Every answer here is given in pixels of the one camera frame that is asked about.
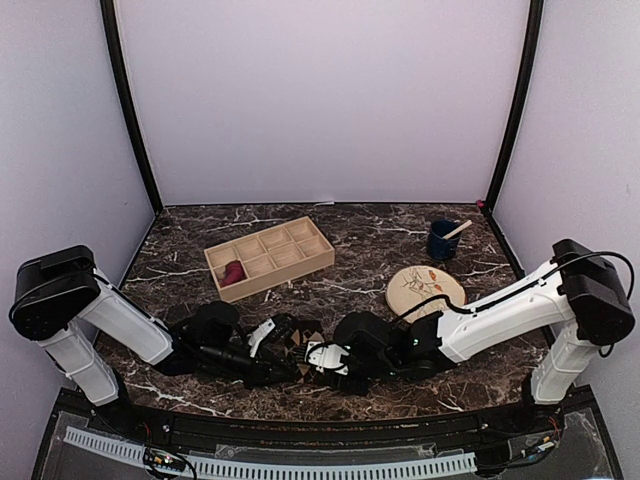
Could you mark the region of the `maroon striped sock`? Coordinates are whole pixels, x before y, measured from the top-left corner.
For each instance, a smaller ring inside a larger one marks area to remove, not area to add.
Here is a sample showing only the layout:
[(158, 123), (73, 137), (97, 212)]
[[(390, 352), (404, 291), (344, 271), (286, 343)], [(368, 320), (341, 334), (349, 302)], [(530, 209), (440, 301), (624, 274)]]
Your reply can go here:
[(225, 288), (245, 279), (246, 274), (242, 262), (240, 260), (233, 260), (225, 266), (223, 275), (219, 280), (219, 284), (221, 287)]

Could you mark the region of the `brown argyle sock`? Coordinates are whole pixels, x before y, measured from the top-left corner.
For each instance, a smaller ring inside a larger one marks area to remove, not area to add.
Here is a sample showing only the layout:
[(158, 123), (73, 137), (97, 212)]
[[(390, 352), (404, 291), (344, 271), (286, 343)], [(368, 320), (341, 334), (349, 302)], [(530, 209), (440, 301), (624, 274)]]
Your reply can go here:
[(318, 320), (292, 321), (291, 332), (285, 336), (284, 353), (288, 364), (293, 368), (294, 381), (299, 384), (315, 382), (316, 370), (305, 361), (310, 342), (323, 342), (323, 327)]

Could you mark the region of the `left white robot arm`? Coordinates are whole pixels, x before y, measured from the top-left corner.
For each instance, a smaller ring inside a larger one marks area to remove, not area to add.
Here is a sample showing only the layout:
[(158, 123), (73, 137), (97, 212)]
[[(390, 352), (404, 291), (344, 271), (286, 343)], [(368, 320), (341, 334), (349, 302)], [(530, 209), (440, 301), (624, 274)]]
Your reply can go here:
[(45, 350), (94, 406), (103, 407), (103, 421), (120, 436), (140, 429), (140, 412), (125, 401), (125, 387), (86, 338), (81, 322), (166, 376), (202, 370), (239, 379), (247, 387), (288, 382), (294, 376), (283, 360), (260, 351), (276, 327), (274, 320), (245, 333), (238, 310), (214, 301), (167, 326), (112, 284), (85, 245), (24, 262), (17, 271), (9, 320), (21, 336)]

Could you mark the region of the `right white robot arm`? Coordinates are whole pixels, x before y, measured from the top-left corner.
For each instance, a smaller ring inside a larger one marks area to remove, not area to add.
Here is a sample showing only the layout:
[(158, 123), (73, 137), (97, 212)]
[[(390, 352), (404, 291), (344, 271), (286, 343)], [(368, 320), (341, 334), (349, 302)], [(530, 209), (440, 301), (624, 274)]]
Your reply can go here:
[(524, 401), (510, 413), (521, 434), (534, 432), (560, 403), (601, 348), (612, 348), (634, 329), (630, 305), (635, 285), (624, 285), (613, 259), (564, 239), (552, 258), (502, 290), (465, 306), (440, 292), (411, 305), (393, 320), (352, 312), (333, 338), (305, 352), (322, 373), (349, 381), (432, 378), (476, 354), (532, 330), (558, 324), (560, 333), (523, 386)]

